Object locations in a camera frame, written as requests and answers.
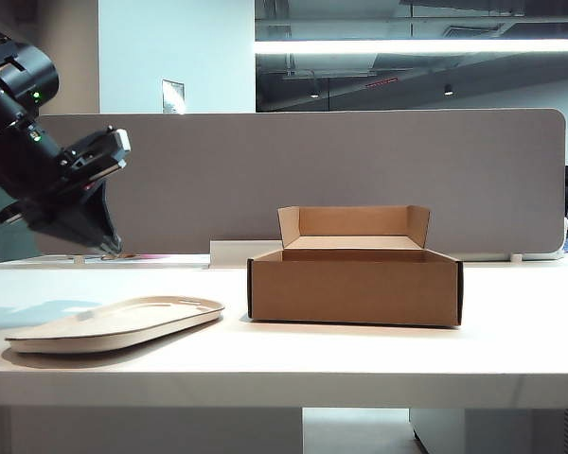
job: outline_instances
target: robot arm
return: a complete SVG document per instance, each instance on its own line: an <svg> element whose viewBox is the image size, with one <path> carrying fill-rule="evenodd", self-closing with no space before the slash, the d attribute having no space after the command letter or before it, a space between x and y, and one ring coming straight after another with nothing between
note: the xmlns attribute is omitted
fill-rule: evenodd
<svg viewBox="0 0 568 454"><path fill-rule="evenodd" d="M36 232L120 253L105 177L126 165L127 133L109 127L61 148L35 121L58 89L42 51L0 33L0 186L17 200L0 222L22 218Z"/></svg>

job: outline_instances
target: oval tray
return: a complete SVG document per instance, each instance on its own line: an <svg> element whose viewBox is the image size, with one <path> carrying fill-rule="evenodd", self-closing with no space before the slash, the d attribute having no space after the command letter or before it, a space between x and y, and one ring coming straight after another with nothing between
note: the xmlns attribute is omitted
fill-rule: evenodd
<svg viewBox="0 0 568 454"><path fill-rule="evenodd" d="M133 298L32 326L6 337L21 353L94 353L216 320L223 305L186 296Z"/></svg>

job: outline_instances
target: cardboard box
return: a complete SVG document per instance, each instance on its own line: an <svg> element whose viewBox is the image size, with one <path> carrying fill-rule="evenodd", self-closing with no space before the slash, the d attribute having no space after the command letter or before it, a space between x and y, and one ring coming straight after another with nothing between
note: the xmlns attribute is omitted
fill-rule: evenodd
<svg viewBox="0 0 568 454"><path fill-rule="evenodd" d="M461 324L463 264L423 249L420 206L278 210L284 249L248 260L248 314L265 321Z"/></svg>

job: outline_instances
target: box flap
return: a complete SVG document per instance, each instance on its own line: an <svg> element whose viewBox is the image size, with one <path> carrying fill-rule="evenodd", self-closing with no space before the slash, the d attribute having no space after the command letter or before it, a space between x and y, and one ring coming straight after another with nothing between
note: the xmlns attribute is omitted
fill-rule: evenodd
<svg viewBox="0 0 568 454"><path fill-rule="evenodd" d="M285 249L422 249L429 210L415 205L289 206L278 210Z"/></svg>

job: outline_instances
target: white table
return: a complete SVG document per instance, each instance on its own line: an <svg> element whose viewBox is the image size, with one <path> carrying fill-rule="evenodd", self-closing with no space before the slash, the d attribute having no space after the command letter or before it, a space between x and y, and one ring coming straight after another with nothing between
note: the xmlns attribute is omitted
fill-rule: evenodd
<svg viewBox="0 0 568 454"><path fill-rule="evenodd" d="M466 264L457 329L251 322L246 271L206 260L0 265L0 408L568 408L568 258ZM17 355L3 340L1 326L152 294L226 309L190 333L83 358Z"/></svg>

